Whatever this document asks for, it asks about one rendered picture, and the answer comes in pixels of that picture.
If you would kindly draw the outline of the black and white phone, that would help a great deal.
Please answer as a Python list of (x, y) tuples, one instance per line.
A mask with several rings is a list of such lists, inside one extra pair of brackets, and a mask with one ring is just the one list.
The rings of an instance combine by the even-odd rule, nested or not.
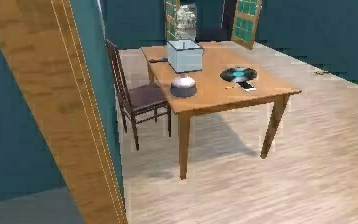
[(255, 91), (256, 88), (247, 81), (239, 82), (238, 85), (245, 91)]

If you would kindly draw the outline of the grey lidded pot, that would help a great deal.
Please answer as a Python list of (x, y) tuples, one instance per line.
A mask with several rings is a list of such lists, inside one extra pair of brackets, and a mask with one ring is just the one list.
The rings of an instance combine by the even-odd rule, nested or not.
[(197, 93), (196, 82), (186, 73), (182, 73), (171, 82), (170, 92), (179, 98), (192, 97)]

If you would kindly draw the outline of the black and teal plate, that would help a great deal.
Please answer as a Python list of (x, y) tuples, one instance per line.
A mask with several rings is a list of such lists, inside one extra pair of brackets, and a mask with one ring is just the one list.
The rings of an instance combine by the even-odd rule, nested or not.
[(238, 83), (255, 79), (257, 72), (252, 68), (235, 67), (224, 70), (220, 77), (224, 81)]

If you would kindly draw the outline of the dark brown wooden chair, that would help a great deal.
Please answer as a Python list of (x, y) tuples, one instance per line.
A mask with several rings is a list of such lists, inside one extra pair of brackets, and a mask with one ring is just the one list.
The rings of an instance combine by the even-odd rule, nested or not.
[(137, 125), (140, 123), (149, 120), (157, 121), (159, 117), (166, 115), (168, 136), (171, 136), (171, 107), (159, 85), (152, 83), (136, 88), (129, 88), (118, 47), (108, 39), (105, 40), (105, 46), (114, 79), (114, 88), (121, 112), (124, 132), (128, 131), (126, 119), (129, 119), (136, 150), (140, 149), (137, 129)]

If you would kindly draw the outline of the wooden door with glass panes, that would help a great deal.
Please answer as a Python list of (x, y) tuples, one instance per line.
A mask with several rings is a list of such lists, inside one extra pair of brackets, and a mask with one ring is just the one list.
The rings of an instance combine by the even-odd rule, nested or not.
[(164, 0), (165, 10), (165, 37), (167, 41), (177, 39), (177, 12), (180, 0)]
[(262, 0), (237, 0), (231, 40), (249, 50), (253, 48)]

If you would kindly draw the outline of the pale houseplant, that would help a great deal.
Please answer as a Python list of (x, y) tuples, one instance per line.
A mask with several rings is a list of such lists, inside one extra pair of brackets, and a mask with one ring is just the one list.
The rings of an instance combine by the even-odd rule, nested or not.
[(194, 4), (182, 5), (177, 11), (177, 27), (189, 29), (196, 26), (196, 6)]

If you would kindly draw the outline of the brown wooden table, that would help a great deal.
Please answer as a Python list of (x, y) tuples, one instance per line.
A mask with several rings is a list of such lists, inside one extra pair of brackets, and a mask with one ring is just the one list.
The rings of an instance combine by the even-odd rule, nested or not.
[[(171, 82), (175, 78), (172, 67), (167, 63), (150, 61), (153, 58), (166, 56), (166, 48), (152, 46), (142, 49), (145, 59), (148, 60), (149, 81), (160, 84), (171, 109), (178, 116), (179, 166), (182, 179), (187, 174), (190, 120), (193, 117), (271, 103), (272, 114), (260, 154), (261, 158), (266, 158), (289, 97), (301, 92), (219, 42), (204, 42), (202, 46), (205, 48), (203, 69), (190, 74), (196, 82), (197, 93), (193, 97), (184, 99), (175, 98), (170, 93)], [(258, 77), (253, 80), (253, 85), (256, 87), (254, 91), (246, 92), (220, 78), (223, 70), (234, 65), (247, 66), (257, 71)]]

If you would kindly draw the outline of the pale blue open box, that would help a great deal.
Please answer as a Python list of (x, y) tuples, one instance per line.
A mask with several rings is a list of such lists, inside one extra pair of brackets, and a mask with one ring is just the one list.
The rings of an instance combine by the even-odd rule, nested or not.
[(167, 59), (176, 73), (202, 70), (204, 48), (191, 39), (167, 42)]

